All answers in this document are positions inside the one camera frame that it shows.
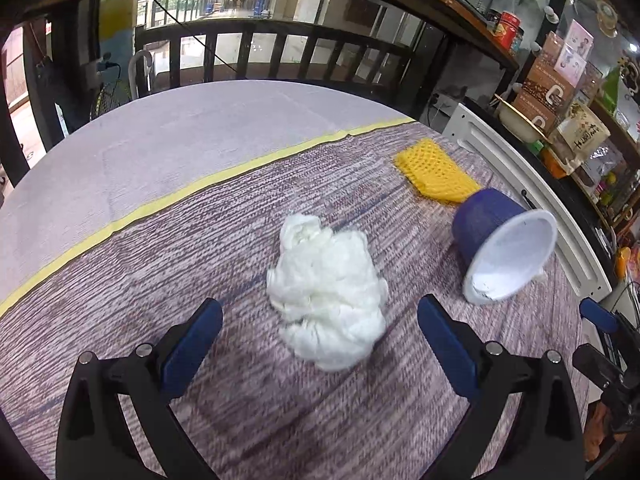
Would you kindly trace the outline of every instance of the red can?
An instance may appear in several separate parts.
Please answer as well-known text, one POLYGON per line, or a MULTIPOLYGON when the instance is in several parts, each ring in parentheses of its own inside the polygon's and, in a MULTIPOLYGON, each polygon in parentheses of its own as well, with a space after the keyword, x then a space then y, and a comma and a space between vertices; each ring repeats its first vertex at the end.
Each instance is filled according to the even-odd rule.
POLYGON ((494 36, 505 49, 509 50, 511 43, 518 33, 520 20, 510 12, 503 12, 498 25, 495 26, 494 36))

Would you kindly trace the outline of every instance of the metal screw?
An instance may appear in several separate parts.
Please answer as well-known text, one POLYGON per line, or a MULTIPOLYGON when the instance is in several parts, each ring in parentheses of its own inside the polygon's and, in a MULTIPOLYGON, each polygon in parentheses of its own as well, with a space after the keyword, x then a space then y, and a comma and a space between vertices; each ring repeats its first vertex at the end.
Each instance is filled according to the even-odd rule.
POLYGON ((549 352, 546 353, 546 358, 555 364, 558 364, 560 361, 562 361, 562 356, 555 350, 549 350, 549 352))
POLYGON ((91 359, 94 358, 94 353, 93 352, 89 352, 88 350, 85 352, 82 352, 80 354, 80 357, 78 358, 78 362, 81 365, 85 365, 87 364, 91 359))
POLYGON ((500 355, 502 353, 502 350, 504 350, 502 348, 502 345, 495 341, 489 341, 486 344, 485 348, 486 348, 486 351, 489 352, 489 354, 491 355, 500 355))
POLYGON ((149 343, 142 343, 136 347, 136 355, 138 357, 146 357, 153 351, 153 347, 149 343))

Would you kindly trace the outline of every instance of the yellow tape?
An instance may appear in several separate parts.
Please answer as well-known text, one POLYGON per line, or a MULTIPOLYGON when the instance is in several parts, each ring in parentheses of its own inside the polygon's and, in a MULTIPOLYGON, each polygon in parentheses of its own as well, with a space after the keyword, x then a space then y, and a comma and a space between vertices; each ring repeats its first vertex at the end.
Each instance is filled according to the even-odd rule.
POLYGON ((368 126, 361 126, 358 128, 352 128, 351 130, 339 130, 333 134, 327 134, 324 136, 316 137, 315 139, 306 140, 301 144, 297 144, 295 146, 289 146, 288 148, 283 148, 282 150, 277 150, 273 153, 268 153, 267 155, 259 156, 250 160, 249 162, 244 162, 239 164, 238 166, 228 168, 226 170, 219 171, 217 173, 207 175, 196 182, 192 182, 187 186, 175 191, 167 196, 163 196, 162 198, 158 198, 149 202, 147 204, 141 205, 136 210, 132 211, 128 215, 116 220, 107 226, 100 229, 98 232, 90 235, 85 240, 77 243, 61 256, 57 257, 50 264, 47 264, 38 272, 36 272, 33 276, 31 276, 26 282, 24 282, 20 287, 14 290, 1 304, 0 304, 0 316, 4 316, 7 310, 9 310, 14 304, 20 300, 25 294, 27 294, 32 288, 36 287, 38 284, 42 283, 49 276, 51 276, 57 270, 60 270, 66 264, 68 264, 74 258, 77 258, 84 252, 89 249, 95 247, 97 244, 105 241, 114 233, 124 229, 127 225, 135 222, 136 220, 140 220, 146 216, 152 215, 153 213, 157 213, 158 211, 169 207, 170 205, 179 202, 183 198, 188 197, 200 191, 206 187, 212 186, 212 184, 218 184, 220 182, 224 182, 225 180, 229 180, 235 176, 246 173, 247 171, 255 170, 256 168, 260 168, 264 165, 269 164, 270 162, 274 162, 276 160, 280 160, 281 158, 286 158, 291 155, 295 155, 300 152, 304 152, 310 148, 318 146, 319 144, 325 144, 327 142, 335 142, 336 140, 344 139, 346 136, 358 136, 361 134, 365 134, 372 130, 377 130, 379 128, 388 128, 390 126, 397 126, 398 124, 405 124, 413 122, 414 120, 409 117, 404 117, 401 119, 394 119, 391 121, 384 121, 381 123, 369 124, 368 126))

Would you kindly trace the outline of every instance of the yellow sponge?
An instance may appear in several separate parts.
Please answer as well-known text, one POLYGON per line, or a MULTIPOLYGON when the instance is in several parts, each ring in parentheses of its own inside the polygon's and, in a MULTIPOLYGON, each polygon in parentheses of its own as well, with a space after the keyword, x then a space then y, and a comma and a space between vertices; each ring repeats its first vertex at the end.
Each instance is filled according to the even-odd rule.
POLYGON ((398 153, 394 163, 421 194, 440 202, 464 202, 481 189, 431 139, 398 153))

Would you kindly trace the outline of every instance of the striped fabric surface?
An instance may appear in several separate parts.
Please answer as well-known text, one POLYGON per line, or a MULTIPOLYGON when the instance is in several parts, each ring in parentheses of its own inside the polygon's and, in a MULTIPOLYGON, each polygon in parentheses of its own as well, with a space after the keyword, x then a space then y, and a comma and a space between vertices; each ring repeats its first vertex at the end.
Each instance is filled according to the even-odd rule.
MULTIPOLYGON (((578 298, 554 256, 546 283, 508 301, 476 307, 463 299, 450 234, 455 208, 419 196, 392 163, 424 137, 482 186, 508 192, 479 156, 422 124, 401 124, 204 189, 117 232, 23 297, 0 318, 0 399, 43 471, 55 475, 58 421, 78 354, 127 354, 186 320, 207 296, 222 303, 225 325, 172 408, 225 480, 419 478, 467 406, 418 328, 417 302, 429 292, 483 340, 532 356, 555 348, 570 363, 582 339, 578 298), (388 281, 388 331, 352 370, 316 370, 278 338, 265 276, 293 212, 364 231, 388 281)), ((587 380, 568 368, 584 415, 587 380)), ((516 401, 511 396, 478 472, 495 463, 516 401)), ((129 399, 123 404, 145 463, 160 471, 129 399)))

